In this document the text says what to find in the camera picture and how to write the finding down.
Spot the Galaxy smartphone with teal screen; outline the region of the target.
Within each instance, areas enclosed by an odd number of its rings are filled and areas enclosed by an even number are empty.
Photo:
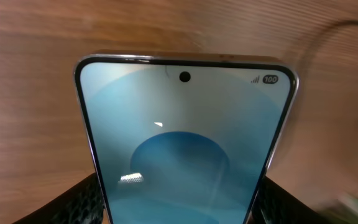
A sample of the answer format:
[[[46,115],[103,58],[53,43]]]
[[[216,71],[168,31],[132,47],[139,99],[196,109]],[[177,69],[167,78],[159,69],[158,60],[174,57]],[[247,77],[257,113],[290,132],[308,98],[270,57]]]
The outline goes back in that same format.
[[[246,223],[300,82],[272,58],[139,53],[74,79],[110,223]]]

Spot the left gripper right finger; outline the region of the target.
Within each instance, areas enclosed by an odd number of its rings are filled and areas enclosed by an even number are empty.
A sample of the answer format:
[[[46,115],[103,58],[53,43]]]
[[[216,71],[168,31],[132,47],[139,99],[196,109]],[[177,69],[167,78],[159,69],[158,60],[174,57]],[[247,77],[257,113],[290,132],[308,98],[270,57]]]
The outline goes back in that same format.
[[[268,177],[259,185],[251,215],[253,224],[330,224]]]

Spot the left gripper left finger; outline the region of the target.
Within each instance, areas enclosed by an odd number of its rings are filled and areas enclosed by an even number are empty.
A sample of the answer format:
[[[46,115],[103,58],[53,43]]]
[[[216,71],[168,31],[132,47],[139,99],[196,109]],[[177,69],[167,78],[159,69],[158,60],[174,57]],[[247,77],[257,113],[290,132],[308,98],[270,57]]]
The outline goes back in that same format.
[[[103,219],[103,197],[93,173],[14,224],[101,224]]]

